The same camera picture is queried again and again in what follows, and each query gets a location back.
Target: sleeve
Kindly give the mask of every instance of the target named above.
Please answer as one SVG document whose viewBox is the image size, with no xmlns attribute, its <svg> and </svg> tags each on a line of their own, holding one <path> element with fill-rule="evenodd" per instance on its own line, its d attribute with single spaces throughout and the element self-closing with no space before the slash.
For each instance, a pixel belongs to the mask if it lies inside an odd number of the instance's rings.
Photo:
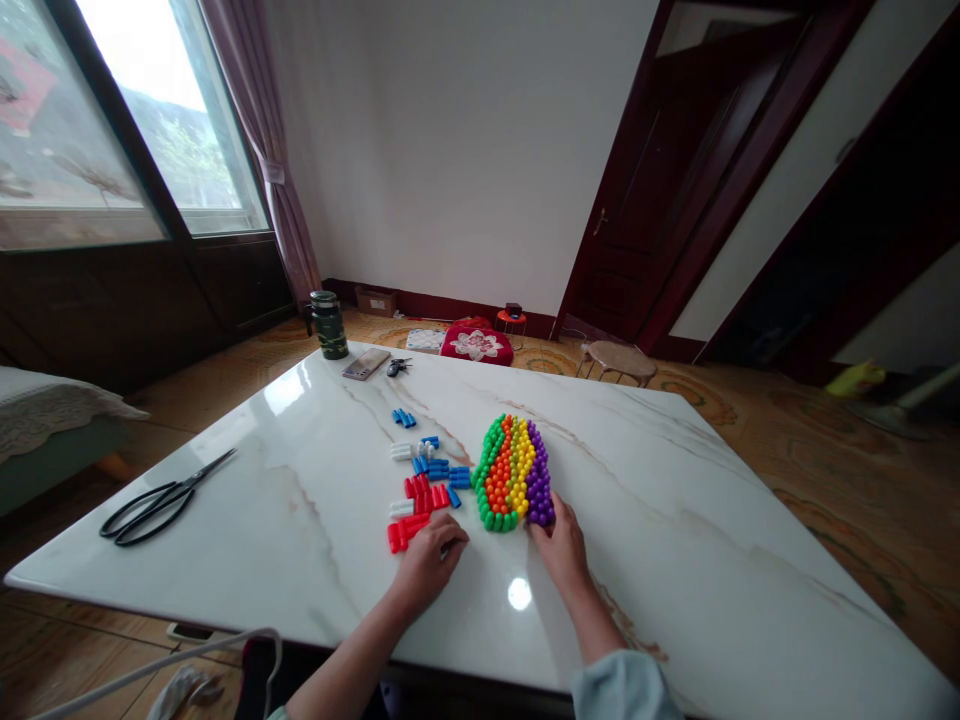
<svg viewBox="0 0 960 720">
<path fill-rule="evenodd" d="M 577 673 L 573 707 L 578 720 L 683 720 L 656 661 L 636 650 L 618 650 Z"/>
</svg>

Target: cardboard box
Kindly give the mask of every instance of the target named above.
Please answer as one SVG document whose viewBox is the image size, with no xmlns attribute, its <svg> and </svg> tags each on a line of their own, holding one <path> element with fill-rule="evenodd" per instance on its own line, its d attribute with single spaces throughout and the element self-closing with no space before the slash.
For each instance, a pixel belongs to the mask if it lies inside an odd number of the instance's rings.
<svg viewBox="0 0 960 720">
<path fill-rule="evenodd" d="M 393 317 L 397 309 L 396 293 L 378 293 L 367 290 L 363 285 L 357 285 L 357 308 L 368 315 Z"/>
</svg>

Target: door handle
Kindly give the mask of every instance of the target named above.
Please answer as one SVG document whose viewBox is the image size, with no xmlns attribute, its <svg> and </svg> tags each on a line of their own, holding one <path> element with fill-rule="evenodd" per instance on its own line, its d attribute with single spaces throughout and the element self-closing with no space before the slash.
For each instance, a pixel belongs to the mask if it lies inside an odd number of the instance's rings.
<svg viewBox="0 0 960 720">
<path fill-rule="evenodd" d="M 593 236 L 596 237 L 597 233 L 600 232 L 600 226 L 603 225 L 605 222 L 609 222 L 609 221 L 610 221 L 610 218 L 607 217 L 607 209 L 600 208 L 600 217 L 597 219 L 596 227 L 593 228 Z"/>
</svg>

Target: marble table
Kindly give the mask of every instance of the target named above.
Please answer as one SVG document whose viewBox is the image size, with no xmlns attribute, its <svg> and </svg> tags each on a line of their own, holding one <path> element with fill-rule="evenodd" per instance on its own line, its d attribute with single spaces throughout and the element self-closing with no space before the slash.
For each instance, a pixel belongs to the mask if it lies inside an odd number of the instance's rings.
<svg viewBox="0 0 960 720">
<path fill-rule="evenodd" d="M 10 571 L 8 585 L 234 630 L 343 640 L 399 561 L 387 506 L 408 462 L 393 442 L 437 435 L 469 464 L 500 413 L 537 423 L 553 486 L 573 503 L 591 568 L 630 642 L 684 711 L 716 718 L 922 718 L 957 703 L 914 647 L 678 395 L 418 355 L 366 382 L 314 353 Z M 391 410 L 412 412 L 416 428 Z M 178 523 L 130 549 L 97 535 L 129 498 L 238 453 Z M 396 660 L 565 691 L 573 627 L 522 531 L 472 542 Z"/>
</svg>

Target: scissors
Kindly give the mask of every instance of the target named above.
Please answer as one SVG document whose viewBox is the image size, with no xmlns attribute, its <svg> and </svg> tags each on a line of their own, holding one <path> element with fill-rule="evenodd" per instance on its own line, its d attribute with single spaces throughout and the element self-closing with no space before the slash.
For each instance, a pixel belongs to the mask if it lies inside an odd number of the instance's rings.
<svg viewBox="0 0 960 720">
<path fill-rule="evenodd" d="M 166 530 L 167 526 L 180 517 L 180 513 L 182 513 L 187 505 L 190 504 L 190 500 L 193 498 L 194 492 L 196 492 L 196 487 L 200 481 L 212 473 L 217 466 L 220 465 L 220 463 L 233 455 L 236 451 L 236 448 L 227 450 L 227 452 L 218 457 L 212 463 L 194 473 L 182 482 L 168 482 L 166 485 L 161 485 L 158 488 L 154 488 L 149 492 L 143 493 L 143 495 L 138 495 L 107 519 L 107 521 L 103 524 L 103 527 L 100 528 L 100 537 L 111 538 L 113 542 L 120 547 L 130 547 L 131 545 L 142 543 L 144 540 L 149 540 L 157 533 Z M 154 498 L 153 501 L 147 505 L 147 507 L 136 513 L 127 522 L 113 527 L 113 524 L 126 515 L 132 507 L 139 505 L 154 495 L 157 495 L 157 497 Z M 177 502 L 180 502 L 180 506 L 174 510 L 173 514 L 162 523 L 157 525 L 155 528 L 148 530 L 142 535 L 132 535 L 132 531 L 137 527 L 145 523 L 157 513 L 167 509 Z"/>
</svg>

